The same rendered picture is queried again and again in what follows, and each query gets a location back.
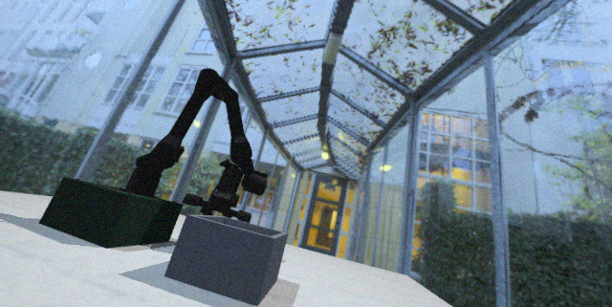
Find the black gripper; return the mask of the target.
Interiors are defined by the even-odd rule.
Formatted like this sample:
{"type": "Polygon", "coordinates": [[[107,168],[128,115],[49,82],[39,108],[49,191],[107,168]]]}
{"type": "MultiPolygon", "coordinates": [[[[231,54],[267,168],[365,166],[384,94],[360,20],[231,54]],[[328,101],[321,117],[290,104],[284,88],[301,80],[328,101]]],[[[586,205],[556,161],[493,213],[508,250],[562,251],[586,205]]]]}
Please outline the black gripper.
{"type": "MultiPolygon", "coordinates": [[[[236,191],[237,191],[237,187],[230,186],[230,185],[227,185],[225,183],[221,183],[220,182],[218,186],[221,186],[222,187],[221,190],[223,190],[225,192],[228,192],[228,189],[232,189],[232,194],[235,194],[236,191]]],[[[222,210],[221,208],[212,208],[212,207],[209,206],[209,202],[208,201],[203,200],[203,197],[200,197],[200,196],[197,196],[197,195],[194,195],[194,194],[190,194],[190,193],[186,194],[186,197],[185,197],[183,203],[184,204],[188,204],[190,206],[196,206],[196,207],[200,206],[200,207],[202,207],[200,212],[202,212],[203,215],[212,215],[213,214],[212,211],[216,210],[216,211],[222,212],[223,216],[226,216],[226,217],[229,217],[229,218],[234,216],[234,217],[237,217],[238,220],[241,220],[241,221],[244,221],[244,222],[248,222],[248,223],[251,220],[251,214],[245,212],[242,209],[239,209],[237,211],[237,210],[232,209],[230,207],[228,208],[228,210],[222,210]]]]}

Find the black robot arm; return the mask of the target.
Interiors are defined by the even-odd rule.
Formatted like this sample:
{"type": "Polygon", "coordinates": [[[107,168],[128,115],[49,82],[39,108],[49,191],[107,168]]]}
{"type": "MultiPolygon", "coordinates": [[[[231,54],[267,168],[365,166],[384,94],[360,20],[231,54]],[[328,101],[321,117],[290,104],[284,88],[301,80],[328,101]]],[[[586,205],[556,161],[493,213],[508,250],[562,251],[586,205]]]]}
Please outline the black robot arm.
{"type": "MultiPolygon", "coordinates": [[[[151,153],[136,159],[136,167],[125,189],[119,188],[119,190],[158,199],[154,195],[161,173],[178,163],[185,151],[181,146],[182,140],[204,102],[211,95],[226,104],[229,121],[229,157],[233,164],[229,159],[219,164],[225,168],[220,182],[238,188],[244,174],[241,183],[243,190],[258,196],[264,193],[268,174],[255,171],[253,168],[251,146],[244,133],[238,94],[219,73],[212,69],[203,69],[200,72],[194,91],[170,132],[158,142],[151,153]]],[[[222,210],[228,210],[229,207],[236,208],[239,195],[232,194],[232,189],[225,192],[221,188],[218,186],[211,193],[209,206],[222,210]]]]}

